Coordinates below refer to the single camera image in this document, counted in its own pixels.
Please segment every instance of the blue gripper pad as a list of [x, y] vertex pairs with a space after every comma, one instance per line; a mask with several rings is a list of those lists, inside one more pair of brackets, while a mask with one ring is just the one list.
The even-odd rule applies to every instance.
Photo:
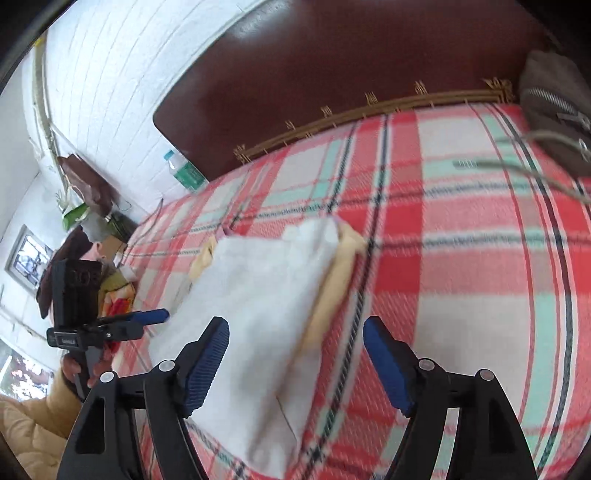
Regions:
[[406, 343], [392, 338], [378, 316], [365, 321], [363, 344], [390, 403], [409, 417], [415, 404], [417, 357]]
[[[219, 322], [217, 326], [212, 324], [214, 320]], [[215, 328], [214, 331], [208, 335], [208, 327], [200, 339], [200, 341], [206, 341], [207, 345], [185, 383], [186, 398], [184, 406], [187, 412], [196, 410], [203, 405], [209, 387], [212, 385], [213, 378], [216, 376], [217, 369], [230, 343], [228, 322], [221, 317], [215, 317], [214, 320], [210, 324]]]

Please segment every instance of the wooden headboard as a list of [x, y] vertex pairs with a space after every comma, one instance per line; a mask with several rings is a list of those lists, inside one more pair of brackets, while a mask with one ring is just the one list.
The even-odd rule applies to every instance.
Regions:
[[365, 116], [510, 102], [543, 46], [515, 0], [270, 0], [197, 59], [154, 125], [213, 180]]

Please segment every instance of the window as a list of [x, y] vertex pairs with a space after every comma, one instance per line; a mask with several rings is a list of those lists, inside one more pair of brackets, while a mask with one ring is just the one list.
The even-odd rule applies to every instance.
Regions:
[[0, 394], [16, 400], [44, 398], [53, 373], [43, 370], [0, 340]]
[[23, 226], [8, 258], [6, 271], [30, 292], [35, 292], [53, 251]]

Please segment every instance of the red plaid blanket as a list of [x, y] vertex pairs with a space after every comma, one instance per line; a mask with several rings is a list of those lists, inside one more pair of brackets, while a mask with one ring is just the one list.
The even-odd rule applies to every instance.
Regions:
[[[272, 153], [140, 226], [125, 258], [140, 279], [135, 307], [169, 306], [219, 226], [278, 237], [289, 223], [338, 215], [369, 249], [324, 342], [289, 478], [381, 478], [389, 467], [406, 423], [362, 346], [370, 314], [450, 371], [495, 371], [538, 473], [558, 478], [590, 430], [591, 211], [544, 182], [457, 163], [502, 156], [583, 192], [536, 145], [496, 142], [525, 130], [517, 106], [461, 105], [369, 118]], [[122, 346], [121, 375], [151, 367], [149, 341]], [[450, 415], [435, 478], [446, 474], [454, 422]], [[158, 479], [143, 417], [138, 428], [147, 470]], [[190, 429], [212, 479], [260, 477]]]

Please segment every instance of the plastic bottle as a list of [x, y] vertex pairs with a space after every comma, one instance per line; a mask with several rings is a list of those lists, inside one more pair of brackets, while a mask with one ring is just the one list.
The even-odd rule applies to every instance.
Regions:
[[197, 192], [209, 183], [195, 165], [181, 153], [169, 150], [164, 159], [168, 163], [171, 175], [187, 190]]

